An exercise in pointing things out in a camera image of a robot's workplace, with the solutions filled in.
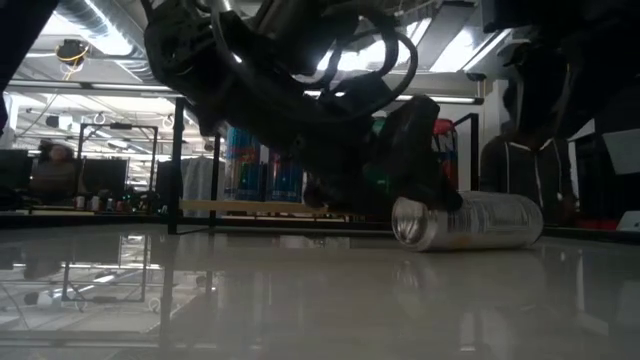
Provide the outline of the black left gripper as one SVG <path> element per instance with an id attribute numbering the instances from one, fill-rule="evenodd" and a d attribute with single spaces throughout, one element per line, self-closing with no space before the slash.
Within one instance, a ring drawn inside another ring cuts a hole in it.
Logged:
<path id="1" fill-rule="evenodd" d="M 323 87 L 314 98 L 312 84 L 290 80 L 282 86 L 284 128 L 279 152 L 302 155 L 311 175 L 303 200 L 312 208 L 359 215 L 388 215 L 389 196 L 365 179 L 354 157 L 367 147 L 374 112 L 398 95 L 375 73 Z M 391 180 L 390 193 L 437 210 L 456 211 L 463 200 L 444 173 L 431 142 L 439 105 L 414 96 L 386 118 L 382 128 L 382 169 Z"/>

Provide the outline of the green soda can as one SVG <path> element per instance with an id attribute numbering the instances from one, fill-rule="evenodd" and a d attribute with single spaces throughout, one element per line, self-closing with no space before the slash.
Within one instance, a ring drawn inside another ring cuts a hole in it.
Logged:
<path id="1" fill-rule="evenodd" d="M 393 169 L 391 164 L 391 137 L 383 129 L 386 119 L 374 117 L 371 135 L 374 148 L 370 158 L 365 163 L 363 174 L 377 190 L 385 195 L 392 194 Z"/>

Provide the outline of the red Fanta can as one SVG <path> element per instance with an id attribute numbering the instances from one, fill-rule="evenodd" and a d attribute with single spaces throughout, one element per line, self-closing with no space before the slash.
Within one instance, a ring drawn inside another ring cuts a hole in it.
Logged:
<path id="1" fill-rule="evenodd" d="M 437 154 L 444 174 L 458 189 L 458 145 L 454 122 L 438 118 L 434 123 L 432 150 Z"/>

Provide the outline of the blue silver Red Bull can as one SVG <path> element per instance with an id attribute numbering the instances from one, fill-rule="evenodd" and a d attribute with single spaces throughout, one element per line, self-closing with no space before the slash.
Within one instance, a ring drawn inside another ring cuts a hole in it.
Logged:
<path id="1" fill-rule="evenodd" d="M 290 157 L 269 152 L 266 200 L 302 202 L 303 169 Z"/>
<path id="2" fill-rule="evenodd" d="M 225 198 L 263 201 L 266 162 L 262 146 L 250 133 L 230 128 L 226 149 Z"/>

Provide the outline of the silver Celsius can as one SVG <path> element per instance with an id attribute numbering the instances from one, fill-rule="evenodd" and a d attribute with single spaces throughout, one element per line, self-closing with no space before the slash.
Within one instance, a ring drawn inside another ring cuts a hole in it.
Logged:
<path id="1" fill-rule="evenodd" d="M 543 214 L 524 196 L 466 191 L 461 198 L 453 212 L 397 199 L 391 218 L 395 238 L 406 250 L 429 252 L 525 248 L 541 235 Z"/>

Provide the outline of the white board panel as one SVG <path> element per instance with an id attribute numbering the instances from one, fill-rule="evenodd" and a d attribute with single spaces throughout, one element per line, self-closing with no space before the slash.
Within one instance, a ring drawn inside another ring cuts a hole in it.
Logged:
<path id="1" fill-rule="evenodd" d="M 640 128 L 602 135 L 617 175 L 640 173 Z"/>

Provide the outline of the white glossy table mat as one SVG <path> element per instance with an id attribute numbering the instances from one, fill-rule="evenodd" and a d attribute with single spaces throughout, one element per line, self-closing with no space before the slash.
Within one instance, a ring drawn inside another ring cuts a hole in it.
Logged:
<path id="1" fill-rule="evenodd" d="M 640 360 L 640 246 L 0 230 L 0 360 Z"/>

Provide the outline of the white hanging cloth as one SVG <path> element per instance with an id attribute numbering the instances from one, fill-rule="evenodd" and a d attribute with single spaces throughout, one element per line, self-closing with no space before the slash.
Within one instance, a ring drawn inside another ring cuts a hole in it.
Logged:
<path id="1" fill-rule="evenodd" d="M 210 200 L 213 160 L 206 157 L 188 158 L 181 161 L 182 199 Z"/>

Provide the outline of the black monitor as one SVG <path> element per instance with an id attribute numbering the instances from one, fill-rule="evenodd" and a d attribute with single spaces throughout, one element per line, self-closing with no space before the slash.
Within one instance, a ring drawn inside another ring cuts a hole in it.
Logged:
<path id="1" fill-rule="evenodd" d="M 26 150 L 0 149 L 0 187 L 26 188 L 31 169 L 32 159 Z"/>
<path id="2" fill-rule="evenodd" d="M 108 191 L 113 197 L 125 191 L 128 162 L 123 159 L 86 159 L 82 183 L 92 194 Z"/>

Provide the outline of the black round ceiling device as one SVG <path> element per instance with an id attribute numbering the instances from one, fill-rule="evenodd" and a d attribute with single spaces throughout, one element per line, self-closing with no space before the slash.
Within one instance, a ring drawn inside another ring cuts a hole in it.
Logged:
<path id="1" fill-rule="evenodd" d="M 56 58 L 69 66 L 81 65 L 89 52 L 90 45 L 88 43 L 75 39 L 64 39 L 62 44 L 54 50 Z"/>

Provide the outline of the dark background desk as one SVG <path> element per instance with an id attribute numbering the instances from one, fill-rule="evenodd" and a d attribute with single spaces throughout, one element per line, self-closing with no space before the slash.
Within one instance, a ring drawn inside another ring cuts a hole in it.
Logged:
<path id="1" fill-rule="evenodd" d="M 0 211 L 0 230 L 120 224 L 166 224 L 161 216 L 95 213 L 76 210 L 21 209 Z"/>

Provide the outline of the wooden shelf with black frame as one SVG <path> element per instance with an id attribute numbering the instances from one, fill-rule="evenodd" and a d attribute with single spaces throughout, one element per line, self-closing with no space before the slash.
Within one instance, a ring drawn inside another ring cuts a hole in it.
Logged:
<path id="1" fill-rule="evenodd" d="M 438 96 L 436 102 L 443 106 L 471 106 L 477 109 L 456 120 L 453 125 L 469 125 L 468 165 L 465 174 L 460 174 L 458 184 L 463 190 L 479 188 L 480 164 L 480 120 L 485 99 L 483 97 Z M 270 227 L 283 231 L 311 231 L 318 234 L 336 233 L 340 236 L 366 236 L 368 234 L 389 234 L 390 222 L 371 216 L 353 215 L 331 211 L 328 208 L 312 208 L 303 203 L 227 201 L 218 200 L 213 189 L 208 200 L 184 200 L 178 194 L 178 159 L 170 160 L 171 189 L 166 215 L 167 231 L 179 235 L 181 225 L 194 225 L 198 231 L 261 231 Z"/>

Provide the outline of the black background frame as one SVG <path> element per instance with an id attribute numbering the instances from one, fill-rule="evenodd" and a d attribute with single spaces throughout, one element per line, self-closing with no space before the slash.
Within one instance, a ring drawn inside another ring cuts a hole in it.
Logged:
<path id="1" fill-rule="evenodd" d="M 113 197 L 108 191 L 92 194 L 85 189 L 75 195 L 75 208 L 95 213 L 152 214 L 158 138 L 159 129 L 151 125 L 82 123 L 76 151 L 81 179 L 86 159 L 123 159 L 128 162 L 128 171 L 121 196 Z"/>

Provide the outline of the long corrugated silver duct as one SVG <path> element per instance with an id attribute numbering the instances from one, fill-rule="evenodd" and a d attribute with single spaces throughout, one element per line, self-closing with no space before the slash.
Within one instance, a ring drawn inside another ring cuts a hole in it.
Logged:
<path id="1" fill-rule="evenodd" d="M 59 0 L 54 15 L 93 48 L 144 83 L 156 83 L 144 49 L 143 30 L 115 0 Z"/>

